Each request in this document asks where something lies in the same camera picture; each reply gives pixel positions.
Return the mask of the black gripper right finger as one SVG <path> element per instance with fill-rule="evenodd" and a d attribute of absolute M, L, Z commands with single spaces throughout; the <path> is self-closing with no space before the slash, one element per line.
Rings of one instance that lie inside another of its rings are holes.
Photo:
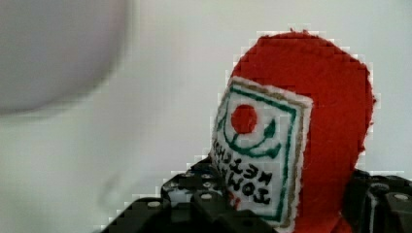
<path fill-rule="evenodd" d="M 356 170 L 345 188 L 343 216 L 353 233 L 412 233 L 411 182 Z"/>

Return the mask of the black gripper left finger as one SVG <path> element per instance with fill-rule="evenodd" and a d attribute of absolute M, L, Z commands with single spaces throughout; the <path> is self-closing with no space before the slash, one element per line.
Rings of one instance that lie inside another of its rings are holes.
<path fill-rule="evenodd" d="M 166 182 L 158 197 L 131 203 L 100 233 L 278 233 L 251 211 L 228 203 L 209 157 Z"/>

